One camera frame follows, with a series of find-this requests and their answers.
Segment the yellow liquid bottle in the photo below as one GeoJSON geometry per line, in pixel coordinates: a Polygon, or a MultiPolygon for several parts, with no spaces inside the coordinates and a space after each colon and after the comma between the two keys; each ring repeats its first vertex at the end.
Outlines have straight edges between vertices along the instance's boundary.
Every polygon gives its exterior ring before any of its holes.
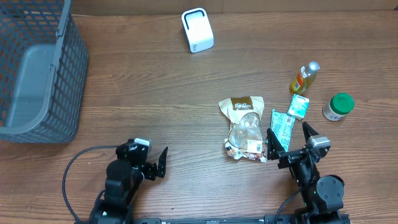
{"type": "Polygon", "coordinates": [[[310,62],[308,65],[304,65],[301,71],[298,72],[297,76],[289,85],[290,93],[301,95],[310,88],[312,83],[317,77],[317,72],[320,69],[318,62],[310,62]]]}

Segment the brown bag label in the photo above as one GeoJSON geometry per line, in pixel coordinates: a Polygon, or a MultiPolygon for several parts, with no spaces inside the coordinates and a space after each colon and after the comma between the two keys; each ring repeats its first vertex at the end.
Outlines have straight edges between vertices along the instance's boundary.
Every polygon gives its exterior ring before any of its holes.
{"type": "Polygon", "coordinates": [[[234,110],[253,110],[253,101],[250,96],[231,98],[234,110]]]}

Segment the wood grain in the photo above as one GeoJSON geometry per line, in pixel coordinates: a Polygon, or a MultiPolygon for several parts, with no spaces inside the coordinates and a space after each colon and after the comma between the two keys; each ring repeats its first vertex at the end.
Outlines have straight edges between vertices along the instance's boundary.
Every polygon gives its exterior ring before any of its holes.
{"type": "MultiPolygon", "coordinates": [[[[332,148],[321,175],[346,182],[343,213],[353,223],[396,223],[398,215],[398,14],[297,12],[213,14],[215,46],[191,54],[180,16],[76,17],[90,53],[80,129],[71,144],[0,142],[0,223],[73,223],[61,192],[65,166],[80,150],[144,136],[149,161],[169,147],[164,179],[146,181],[136,217],[258,217],[275,213],[297,187],[276,161],[235,161],[223,149],[229,121],[218,102],[263,96],[262,132],[271,109],[287,111],[288,84],[300,67],[322,69],[306,96],[305,121],[332,148]],[[355,109],[331,122],[322,106],[347,92],[355,109]]],[[[303,144],[300,121],[290,148],[303,144]]],[[[114,150],[72,165],[68,198],[88,218],[114,150]]],[[[285,212],[302,203],[296,198],[285,212]]]]}
{"type": "Polygon", "coordinates": [[[72,13],[91,16],[182,14],[196,7],[207,13],[393,10],[398,0],[79,0],[72,13]]]}

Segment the green lid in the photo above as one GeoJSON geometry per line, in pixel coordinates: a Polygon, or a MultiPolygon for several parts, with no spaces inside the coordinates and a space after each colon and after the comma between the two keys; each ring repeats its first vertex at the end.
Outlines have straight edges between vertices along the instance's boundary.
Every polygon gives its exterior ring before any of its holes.
{"type": "Polygon", "coordinates": [[[354,109],[354,99],[347,93],[338,93],[330,100],[330,108],[337,114],[348,114],[354,109]]]}

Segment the bottle cap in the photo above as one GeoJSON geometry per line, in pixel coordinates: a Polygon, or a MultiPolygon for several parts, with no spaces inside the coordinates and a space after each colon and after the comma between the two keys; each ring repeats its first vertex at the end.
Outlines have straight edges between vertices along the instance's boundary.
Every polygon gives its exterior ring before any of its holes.
{"type": "Polygon", "coordinates": [[[308,72],[311,74],[316,73],[321,67],[319,66],[318,62],[312,61],[308,64],[308,72]]]}
{"type": "Polygon", "coordinates": [[[330,108],[337,114],[348,114],[354,109],[354,99],[347,93],[338,93],[330,100],[330,108]]]}

